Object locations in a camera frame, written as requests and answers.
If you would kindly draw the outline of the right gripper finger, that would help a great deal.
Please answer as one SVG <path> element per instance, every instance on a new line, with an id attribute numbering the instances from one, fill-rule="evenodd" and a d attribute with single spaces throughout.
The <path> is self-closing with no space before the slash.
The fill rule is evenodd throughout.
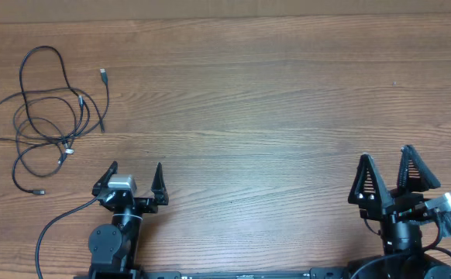
<path id="1" fill-rule="evenodd" d="M 401 148 L 397 188 L 401 192 L 425 192 L 441 187 L 439 179 L 432 173 L 412 145 Z"/>
<path id="2" fill-rule="evenodd" d="M 394 205 L 389 190 L 381 177 L 374 159 L 368 153 L 360 156 L 356 176 L 349 192 L 348 202 L 360 209 L 385 212 Z"/>

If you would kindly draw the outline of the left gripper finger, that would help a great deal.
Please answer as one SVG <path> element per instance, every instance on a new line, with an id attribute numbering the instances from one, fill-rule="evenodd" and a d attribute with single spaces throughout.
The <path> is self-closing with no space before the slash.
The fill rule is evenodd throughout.
<path id="1" fill-rule="evenodd" d="M 113 174 L 118 173 L 118 162 L 113 161 L 108 170 L 95 182 L 91 190 L 93 196 L 98 196 L 100 192 L 108 187 L 108 182 Z"/>
<path id="2" fill-rule="evenodd" d="M 154 199 L 158 205 L 168 205 L 169 196 L 164 183 L 162 163 L 157 164 L 157 169 L 153 177 L 151 191 L 153 192 Z"/>

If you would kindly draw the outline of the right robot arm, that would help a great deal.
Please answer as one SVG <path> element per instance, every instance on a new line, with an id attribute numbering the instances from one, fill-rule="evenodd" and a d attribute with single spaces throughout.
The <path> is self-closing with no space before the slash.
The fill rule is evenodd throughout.
<path id="1" fill-rule="evenodd" d="M 349 192 L 365 223 L 379 222 L 384 253 L 350 262 L 350 278 L 451 278 L 451 251 L 440 246 L 451 237 L 451 191 L 437 198 L 439 179 L 412 145 L 401 148 L 397 186 L 390 190 L 372 156 L 363 153 Z"/>

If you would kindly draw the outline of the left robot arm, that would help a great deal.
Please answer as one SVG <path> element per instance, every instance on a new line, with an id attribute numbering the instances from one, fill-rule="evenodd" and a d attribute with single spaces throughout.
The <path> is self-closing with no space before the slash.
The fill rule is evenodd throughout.
<path id="1" fill-rule="evenodd" d="M 151 184 L 152 197 L 136 196 L 136 182 L 131 174 L 119 174 L 113 162 L 92 188 L 100 206 L 112 213 L 112 221 L 96 227 L 88 238 L 91 252 L 90 278 L 146 278 L 136 264 L 139 233 L 143 215 L 156 214 L 169 203 L 162 164 L 157 165 Z"/>

